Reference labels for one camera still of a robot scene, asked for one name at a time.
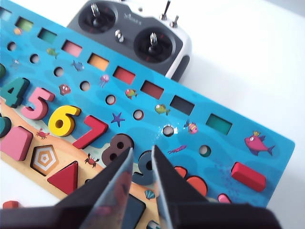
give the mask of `number 6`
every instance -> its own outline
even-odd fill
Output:
[[[70,115],[79,116],[81,109],[76,106],[64,105],[57,108],[49,119],[49,129],[57,136],[68,136],[75,128],[75,121]]]

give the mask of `green fish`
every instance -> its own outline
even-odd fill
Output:
[[[59,53],[56,53],[55,49],[52,49],[52,48],[48,48],[47,49],[47,53],[50,55],[50,56],[55,56],[55,59],[57,59],[57,56]]]
[[[154,108],[154,110],[155,110],[158,114],[166,113],[166,115],[168,115],[168,113],[171,111],[171,110],[167,110],[164,104],[158,104],[158,105],[156,105],[156,107]]]
[[[134,89],[127,89],[125,91],[125,95],[129,98],[129,99],[132,99],[133,96],[137,97],[137,93],[136,93],[136,90]]]

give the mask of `remote control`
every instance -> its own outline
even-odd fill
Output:
[[[130,59],[179,81],[190,60],[190,37],[175,20],[151,14],[150,7],[133,1],[90,0],[68,28]]]

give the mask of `red number 7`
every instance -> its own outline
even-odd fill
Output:
[[[93,117],[92,115],[87,116],[84,120],[84,123],[90,126],[92,129],[77,139],[75,142],[73,142],[72,145],[78,149],[84,149],[95,139],[103,135],[108,129],[108,125],[105,122]]]

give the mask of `white table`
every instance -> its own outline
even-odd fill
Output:
[[[13,1],[63,26],[85,3]],[[160,13],[165,4],[154,1]],[[268,208],[284,229],[304,228],[305,17],[265,0],[172,0],[168,17],[176,14],[193,41],[181,83],[296,143]],[[1,205],[11,199],[25,207],[58,201],[1,162]]]

